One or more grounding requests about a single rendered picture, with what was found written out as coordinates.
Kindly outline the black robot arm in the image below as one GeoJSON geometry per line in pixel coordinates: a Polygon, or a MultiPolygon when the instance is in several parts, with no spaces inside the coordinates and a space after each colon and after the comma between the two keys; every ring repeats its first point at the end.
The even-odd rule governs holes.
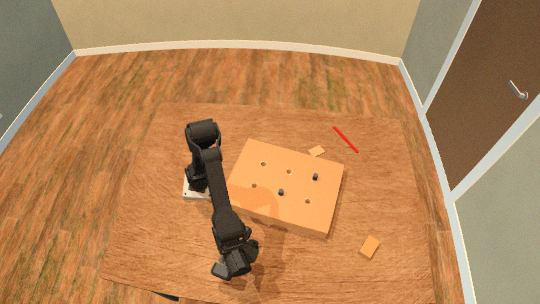
{"type": "Polygon", "coordinates": [[[259,246],[258,241],[248,239],[245,224],[232,210],[221,163],[223,157],[219,127],[211,118],[187,123],[184,130],[192,152],[192,163],[184,168],[188,177],[188,190],[205,193],[209,188],[214,209],[211,228],[218,251],[220,255],[225,253],[223,257],[232,277],[247,274],[252,270],[250,264],[257,259],[259,246]],[[216,140],[216,147],[209,148],[216,140]]]}

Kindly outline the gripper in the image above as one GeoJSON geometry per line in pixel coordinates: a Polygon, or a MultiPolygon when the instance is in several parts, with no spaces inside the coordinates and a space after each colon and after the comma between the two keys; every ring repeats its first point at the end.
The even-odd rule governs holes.
{"type": "MultiPolygon", "coordinates": [[[[250,237],[250,235],[252,233],[252,230],[248,226],[245,226],[245,227],[246,227],[246,231],[247,231],[247,235],[248,235],[248,239],[249,239],[249,237],[250,237]]],[[[227,265],[226,265],[226,263],[224,261],[224,258],[222,257],[224,254],[220,255],[220,257],[218,259],[218,261],[220,263],[222,263],[223,265],[220,264],[220,263],[215,262],[210,272],[211,272],[211,274],[213,276],[221,278],[221,279],[223,279],[225,281],[230,281],[232,276],[231,276],[231,274],[230,274],[230,272],[229,272],[229,270],[227,268],[227,265]]]]}

